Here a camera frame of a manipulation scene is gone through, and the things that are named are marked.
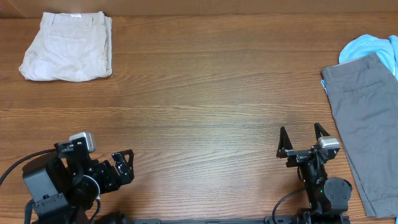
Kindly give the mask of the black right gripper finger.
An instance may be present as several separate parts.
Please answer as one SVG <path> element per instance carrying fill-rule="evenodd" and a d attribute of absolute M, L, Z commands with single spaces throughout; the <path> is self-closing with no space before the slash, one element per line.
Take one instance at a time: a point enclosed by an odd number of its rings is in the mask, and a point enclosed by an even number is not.
<path fill-rule="evenodd" d="M 315 135 L 316 135 L 316 140 L 318 140 L 320 137 L 325 137 L 329 136 L 330 134 L 323 128 L 323 126 L 320 123 L 315 123 L 314 124 L 314 129 L 315 129 Z"/>
<path fill-rule="evenodd" d="M 279 137 L 279 145 L 277 148 L 276 157 L 277 158 L 288 158 L 292 157 L 294 152 L 294 148 L 292 143 L 290 142 L 289 136 L 285 127 L 282 126 L 280 128 L 280 137 Z"/>

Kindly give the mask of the beige khaki shorts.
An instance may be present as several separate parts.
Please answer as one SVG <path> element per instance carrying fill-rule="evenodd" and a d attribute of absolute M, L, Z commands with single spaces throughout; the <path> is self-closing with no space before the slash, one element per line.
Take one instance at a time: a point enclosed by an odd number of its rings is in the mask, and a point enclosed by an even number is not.
<path fill-rule="evenodd" d="M 44 12 L 19 71 L 27 80 L 86 82 L 112 69 L 112 18 L 104 12 Z"/>

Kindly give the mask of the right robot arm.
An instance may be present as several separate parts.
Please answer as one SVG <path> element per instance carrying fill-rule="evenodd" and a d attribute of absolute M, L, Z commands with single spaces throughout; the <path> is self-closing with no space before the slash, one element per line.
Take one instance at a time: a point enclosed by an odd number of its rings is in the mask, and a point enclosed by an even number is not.
<path fill-rule="evenodd" d="M 340 150 L 340 142 L 330 136 L 320 123 L 314 124 L 316 143 L 307 150 L 295 151 L 287 131 L 280 128 L 279 145 L 276 157 L 286 158 L 287 167 L 295 167 L 303 188 L 295 190 L 274 206 L 273 223 L 319 224 L 349 223 L 343 214 L 348 210 L 352 185 L 339 177 L 328 177 L 325 164 L 334 159 Z M 279 205 L 291 196 L 306 192 L 308 208 L 300 208 L 294 216 L 276 216 Z"/>

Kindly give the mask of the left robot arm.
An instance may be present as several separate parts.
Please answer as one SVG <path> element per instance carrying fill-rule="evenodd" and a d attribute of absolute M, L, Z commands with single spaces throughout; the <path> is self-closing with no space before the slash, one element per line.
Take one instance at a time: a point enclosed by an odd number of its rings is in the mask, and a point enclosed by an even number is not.
<path fill-rule="evenodd" d="M 115 152 L 115 161 L 91 159 L 93 147 L 84 137 L 58 142 L 22 168 L 22 178 L 38 223 L 91 223 L 86 211 L 102 194 L 118 190 L 134 179 L 132 150 Z"/>

